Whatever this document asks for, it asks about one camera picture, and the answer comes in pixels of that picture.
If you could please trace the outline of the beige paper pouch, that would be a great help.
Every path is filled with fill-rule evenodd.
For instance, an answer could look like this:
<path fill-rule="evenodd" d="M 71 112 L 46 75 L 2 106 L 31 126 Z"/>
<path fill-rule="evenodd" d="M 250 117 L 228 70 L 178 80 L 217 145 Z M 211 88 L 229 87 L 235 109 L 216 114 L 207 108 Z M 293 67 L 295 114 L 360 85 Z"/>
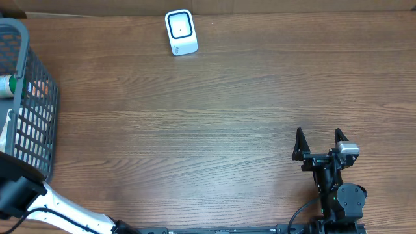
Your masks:
<path fill-rule="evenodd" d="M 35 107 L 34 110 L 21 107 L 19 113 L 23 114 L 24 120 L 30 121 L 26 123 L 18 119 L 17 130 L 21 131 L 22 135 L 16 133 L 16 143 L 27 153 L 15 149 L 13 156 L 35 167 L 48 167 L 49 163 L 41 159 L 51 159 L 52 140 L 49 138 L 51 129 L 46 121 L 36 114 L 41 114 L 46 120 L 51 120 L 51 115 L 42 107 Z"/>

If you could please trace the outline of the orange snack packet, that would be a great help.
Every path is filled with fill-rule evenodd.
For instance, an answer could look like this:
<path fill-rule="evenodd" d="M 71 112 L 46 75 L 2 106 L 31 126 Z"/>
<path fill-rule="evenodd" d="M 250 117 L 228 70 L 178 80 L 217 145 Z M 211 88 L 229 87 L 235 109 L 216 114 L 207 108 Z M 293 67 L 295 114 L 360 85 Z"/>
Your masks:
<path fill-rule="evenodd" d="M 38 98 L 43 98 L 49 93 L 49 81 L 33 81 L 28 83 L 28 92 Z"/>

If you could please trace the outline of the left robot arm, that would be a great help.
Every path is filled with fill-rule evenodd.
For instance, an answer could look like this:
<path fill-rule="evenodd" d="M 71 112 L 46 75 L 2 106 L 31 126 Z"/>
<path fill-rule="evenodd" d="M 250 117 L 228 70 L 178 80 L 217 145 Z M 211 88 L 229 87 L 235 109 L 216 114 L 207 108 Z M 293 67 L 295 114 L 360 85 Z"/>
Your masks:
<path fill-rule="evenodd" d="M 18 219 L 7 233 L 26 220 L 37 220 L 69 233 L 138 233 L 121 220 L 95 213 L 54 191 L 35 167 L 1 153 L 1 219 Z"/>

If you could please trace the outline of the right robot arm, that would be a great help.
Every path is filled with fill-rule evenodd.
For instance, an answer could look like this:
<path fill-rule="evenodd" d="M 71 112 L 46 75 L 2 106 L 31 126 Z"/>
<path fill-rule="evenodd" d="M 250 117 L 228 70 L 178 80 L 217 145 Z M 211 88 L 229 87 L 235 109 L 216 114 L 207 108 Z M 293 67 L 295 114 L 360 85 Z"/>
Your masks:
<path fill-rule="evenodd" d="M 335 146 L 327 153 L 314 154 L 304 132 L 296 130 L 292 160 L 302 161 L 301 170 L 312 172 L 322 205 L 324 219 L 330 223 L 350 223 L 363 217 L 367 191 L 360 185 L 344 183 L 341 171 L 354 165 L 359 146 L 335 130 Z"/>

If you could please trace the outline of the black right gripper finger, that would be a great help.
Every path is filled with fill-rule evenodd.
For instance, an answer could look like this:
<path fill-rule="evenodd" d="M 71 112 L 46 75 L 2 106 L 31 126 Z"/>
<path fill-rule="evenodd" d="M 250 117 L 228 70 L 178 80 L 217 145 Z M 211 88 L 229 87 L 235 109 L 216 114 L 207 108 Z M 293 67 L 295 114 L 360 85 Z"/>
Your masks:
<path fill-rule="evenodd" d="M 338 144 L 339 142 L 345 142 L 348 141 L 345 134 L 342 132 L 340 128 L 337 128 L 335 130 L 335 143 Z"/>
<path fill-rule="evenodd" d="M 310 155 L 311 151 L 309 149 L 309 145 L 305 138 L 304 132 L 302 128 L 299 127 L 296 130 L 296 140 L 295 145 L 292 153 L 292 160 L 294 161 L 302 161 L 304 160 L 306 155 Z"/>

